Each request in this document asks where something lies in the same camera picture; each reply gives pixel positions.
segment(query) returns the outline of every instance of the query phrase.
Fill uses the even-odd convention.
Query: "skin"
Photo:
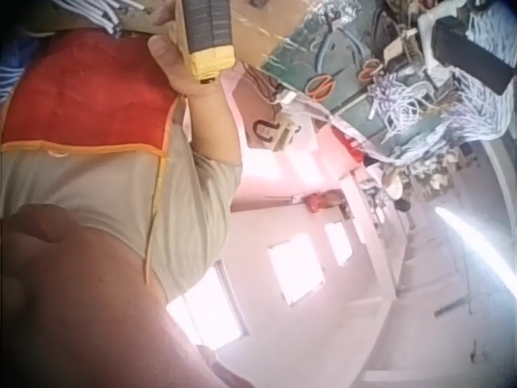
[[[166,38],[151,38],[149,51],[188,99],[195,150],[239,164],[219,82],[192,80]],[[23,386],[252,387],[213,351],[190,343],[158,283],[145,285],[143,259],[110,234],[79,225],[63,208],[26,205],[2,220],[1,237],[2,370],[9,362],[30,376]]]

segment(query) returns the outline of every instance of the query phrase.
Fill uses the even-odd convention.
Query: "power tool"
[[[192,77],[214,81],[235,64],[230,0],[178,0],[170,38],[178,45]]]

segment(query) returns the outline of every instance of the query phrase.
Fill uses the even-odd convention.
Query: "beige shirt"
[[[169,302],[218,259],[242,173],[242,166],[193,152],[181,128],[173,128],[151,261]],[[46,151],[2,154],[0,216],[25,204],[59,205],[82,225],[112,234],[145,257],[157,157],[143,152],[57,156]]]

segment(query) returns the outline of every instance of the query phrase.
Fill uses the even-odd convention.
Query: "orange-handled scissors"
[[[384,66],[377,58],[367,59],[363,64],[363,69],[357,74],[357,79],[362,83],[369,83],[377,74],[380,73]]]
[[[332,75],[319,74],[316,77],[311,78],[305,84],[305,94],[318,103],[327,99],[336,87],[335,77],[337,77],[343,70],[344,69],[341,69]]]

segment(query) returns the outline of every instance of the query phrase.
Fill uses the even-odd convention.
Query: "brown cardboard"
[[[285,37],[291,36],[313,7],[322,0],[269,0],[264,8],[256,8],[250,0],[231,0],[233,18],[233,43],[237,58],[260,67],[275,47]],[[153,9],[162,0],[139,0]],[[167,34],[167,27],[156,27],[143,11],[129,11],[121,18],[123,29],[149,34]],[[43,2],[27,21],[31,32],[62,31],[73,28],[94,27],[82,16],[57,9],[50,2]]]

